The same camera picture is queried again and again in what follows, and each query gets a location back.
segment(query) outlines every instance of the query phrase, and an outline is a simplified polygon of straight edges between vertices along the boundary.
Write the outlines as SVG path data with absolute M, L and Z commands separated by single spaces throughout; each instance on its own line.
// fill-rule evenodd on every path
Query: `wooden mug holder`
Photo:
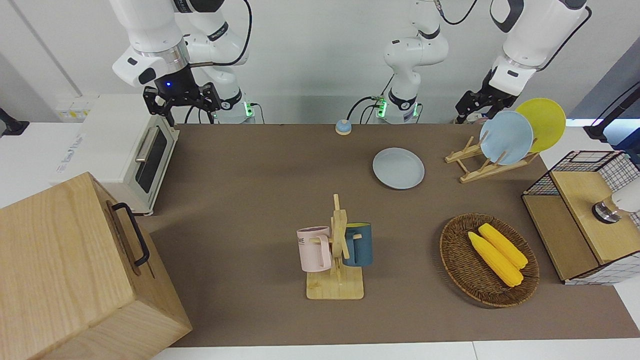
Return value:
M 342 264 L 342 256 L 349 259 L 349 249 L 344 237 L 347 229 L 347 211 L 340 209 L 338 194 L 333 194 L 331 234 L 333 263 L 330 270 L 307 273 L 307 298 L 310 300 L 360 300 L 364 297 L 362 267 Z
M 539 152 L 530 152 L 522 160 L 518 161 L 517 163 L 513 163 L 510 165 L 499 165 L 498 163 L 500 162 L 500 160 L 502 160 L 507 154 L 507 152 L 504 151 L 502 154 L 500 154 L 500 156 L 495 162 L 492 162 L 491 159 L 486 159 L 479 169 L 475 171 L 469 171 L 465 166 L 465 164 L 462 163 L 462 160 L 473 158 L 478 155 L 484 156 L 482 153 L 482 149 L 480 148 L 480 145 L 482 144 L 482 142 L 484 141 L 484 139 L 488 134 L 489 132 L 486 131 L 483 134 L 482 138 L 480 138 L 480 141 L 478 141 L 478 143 L 475 145 L 471 145 L 471 143 L 474 141 L 474 137 L 471 136 L 469 138 L 469 141 L 467 141 L 467 144 L 465 145 L 464 149 L 460 151 L 452 151 L 449 156 L 444 158 L 444 160 L 447 163 L 452 163 L 455 161 L 462 168 L 462 171 L 465 172 L 465 174 L 460 177 L 461 183 L 463 184 L 470 183 L 471 181 L 480 180 L 485 177 L 499 174 L 501 172 L 526 166 L 530 164 L 535 158 L 537 158 L 538 155 L 540 155 Z

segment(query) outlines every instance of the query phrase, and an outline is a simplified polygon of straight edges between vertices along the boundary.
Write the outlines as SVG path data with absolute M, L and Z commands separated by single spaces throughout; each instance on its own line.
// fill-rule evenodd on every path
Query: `mug handle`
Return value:
M 353 263 L 358 263 L 358 239 L 362 239 L 362 235 L 359 238 L 353 238 Z
M 320 249 L 322 250 L 322 263 L 320 266 L 323 268 L 326 264 L 331 263 L 331 250 L 329 249 L 329 238 L 325 234 L 318 234 L 318 238 L 320 238 Z

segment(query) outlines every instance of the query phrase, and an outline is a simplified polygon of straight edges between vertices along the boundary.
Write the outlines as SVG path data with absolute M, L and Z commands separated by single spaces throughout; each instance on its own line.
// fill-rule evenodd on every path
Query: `wooden crate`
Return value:
M 0 209 L 0 359 L 149 359 L 191 330 L 114 203 L 85 173 Z
M 629 217 L 605 224 L 591 213 L 611 189 L 598 172 L 551 171 L 559 195 L 523 195 L 560 280 L 579 278 L 640 251 Z

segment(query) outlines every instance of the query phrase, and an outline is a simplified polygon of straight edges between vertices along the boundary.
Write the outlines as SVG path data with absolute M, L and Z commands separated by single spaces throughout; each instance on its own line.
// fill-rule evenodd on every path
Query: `oven window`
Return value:
M 136 182 L 140 184 L 140 187 L 142 187 L 145 193 L 149 193 L 149 190 L 151 190 L 151 184 L 154 182 L 165 149 L 166 137 L 162 131 L 159 131 L 154 144 L 151 146 L 148 160 L 140 163 L 138 172 L 136 173 Z

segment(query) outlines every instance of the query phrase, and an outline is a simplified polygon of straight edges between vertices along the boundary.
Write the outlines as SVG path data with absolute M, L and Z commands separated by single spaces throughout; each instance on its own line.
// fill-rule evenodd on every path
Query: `light blue plate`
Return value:
M 493 119 L 484 123 L 480 130 L 480 138 L 487 131 L 489 134 L 480 144 L 480 149 L 492 162 L 496 162 L 506 151 L 507 154 L 500 160 L 499 165 L 515 164 L 531 149 L 533 130 L 527 118 L 520 113 L 500 111 Z

